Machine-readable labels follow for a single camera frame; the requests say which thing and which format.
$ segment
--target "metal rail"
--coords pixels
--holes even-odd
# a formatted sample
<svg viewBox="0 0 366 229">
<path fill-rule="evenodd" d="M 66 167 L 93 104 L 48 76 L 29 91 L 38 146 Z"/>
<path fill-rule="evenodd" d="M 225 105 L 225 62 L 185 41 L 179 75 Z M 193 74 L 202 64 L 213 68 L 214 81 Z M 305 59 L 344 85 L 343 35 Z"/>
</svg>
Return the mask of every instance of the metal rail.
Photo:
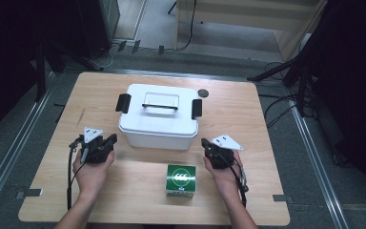
<svg viewBox="0 0 366 229">
<path fill-rule="evenodd" d="M 23 123 L 23 126 L 21 127 L 19 133 L 17 134 L 16 138 L 14 139 L 13 143 L 6 152 L 6 155 L 0 164 L 0 192 L 10 174 L 11 169 L 16 163 L 17 158 L 20 156 L 22 149 L 31 134 L 31 131 L 35 123 L 37 122 L 37 119 L 39 118 L 44 107 L 46 106 L 46 103 L 51 94 L 51 88 L 54 81 L 55 74 L 51 72 L 47 77 L 48 87 L 46 93 L 43 95 L 40 101 L 36 102 L 31 108 L 31 111 L 26 118 L 26 121 Z"/>
<path fill-rule="evenodd" d="M 294 106 L 295 103 L 290 101 L 290 106 Z M 337 229 L 348 229 L 349 224 L 344 216 L 343 209 L 338 201 L 336 192 L 332 183 L 326 174 L 325 168 L 323 167 L 322 161 L 318 150 L 314 144 L 314 140 L 311 136 L 310 131 L 305 120 L 299 114 L 297 108 L 292 108 L 293 115 L 295 118 L 296 125 L 299 132 L 301 133 L 302 140 L 304 141 L 305 148 L 308 152 L 311 164 L 314 168 L 317 182 L 319 183 L 323 197 L 325 198 L 332 220 L 334 221 L 335 228 Z"/>
</svg>

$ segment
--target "black round button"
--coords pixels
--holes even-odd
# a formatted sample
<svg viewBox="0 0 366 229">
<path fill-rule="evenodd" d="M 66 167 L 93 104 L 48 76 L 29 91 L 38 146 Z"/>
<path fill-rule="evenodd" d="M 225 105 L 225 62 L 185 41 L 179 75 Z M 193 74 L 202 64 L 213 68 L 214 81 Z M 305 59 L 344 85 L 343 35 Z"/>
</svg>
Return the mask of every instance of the black round button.
<svg viewBox="0 0 366 229">
<path fill-rule="evenodd" d="M 209 95 L 209 92 L 205 89 L 198 90 L 198 96 L 200 97 L 207 97 Z"/>
</svg>

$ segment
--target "printed logo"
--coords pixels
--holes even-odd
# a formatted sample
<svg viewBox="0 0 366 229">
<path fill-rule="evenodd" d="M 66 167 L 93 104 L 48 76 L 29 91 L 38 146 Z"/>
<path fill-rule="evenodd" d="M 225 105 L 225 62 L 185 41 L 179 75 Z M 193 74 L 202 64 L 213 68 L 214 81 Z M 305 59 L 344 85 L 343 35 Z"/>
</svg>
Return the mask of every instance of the printed logo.
<svg viewBox="0 0 366 229">
<path fill-rule="evenodd" d="M 172 173 L 172 181 L 176 186 L 182 187 L 189 184 L 192 176 L 190 176 L 189 171 L 183 168 L 178 168 Z"/>
</svg>

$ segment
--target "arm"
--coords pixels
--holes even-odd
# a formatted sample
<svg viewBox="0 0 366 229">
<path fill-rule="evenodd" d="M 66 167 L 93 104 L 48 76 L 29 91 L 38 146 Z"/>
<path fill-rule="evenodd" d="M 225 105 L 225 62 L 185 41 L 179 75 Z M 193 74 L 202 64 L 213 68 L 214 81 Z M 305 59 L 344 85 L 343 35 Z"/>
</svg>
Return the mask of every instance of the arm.
<svg viewBox="0 0 366 229">
<path fill-rule="evenodd" d="M 81 152 L 79 151 L 73 163 L 75 173 L 82 164 L 80 163 Z M 106 162 L 101 164 L 86 164 L 76 174 L 79 185 L 79 196 L 70 211 L 55 226 L 60 228 L 85 228 L 97 197 L 106 181 L 107 171 L 114 162 L 114 151 L 108 155 Z"/>
<path fill-rule="evenodd" d="M 240 157 L 237 151 L 234 151 L 234 157 L 242 166 Z M 213 175 L 216 188 L 224 200 L 225 206 L 227 207 L 228 215 L 231 220 L 231 224 L 234 229 L 253 229 L 257 228 L 251 215 L 249 215 L 246 208 L 242 205 L 240 196 L 238 193 L 238 187 L 234 174 L 227 168 L 224 170 L 215 170 L 211 165 L 211 162 L 205 156 L 203 157 L 206 169 Z M 233 166 L 236 173 L 240 176 L 240 170 L 237 165 Z"/>
</svg>

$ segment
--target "white box lid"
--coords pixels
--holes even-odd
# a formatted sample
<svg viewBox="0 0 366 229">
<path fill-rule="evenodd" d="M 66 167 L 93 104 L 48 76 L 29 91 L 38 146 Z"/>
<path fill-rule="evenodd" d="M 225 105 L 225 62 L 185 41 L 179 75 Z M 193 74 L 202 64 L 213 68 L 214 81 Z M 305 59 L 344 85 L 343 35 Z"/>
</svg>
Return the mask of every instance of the white box lid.
<svg viewBox="0 0 366 229">
<path fill-rule="evenodd" d="M 131 96 L 128 112 L 120 116 L 118 124 L 122 132 L 185 137 L 197 134 L 198 122 L 192 119 L 197 91 L 131 84 L 127 94 Z"/>
</svg>

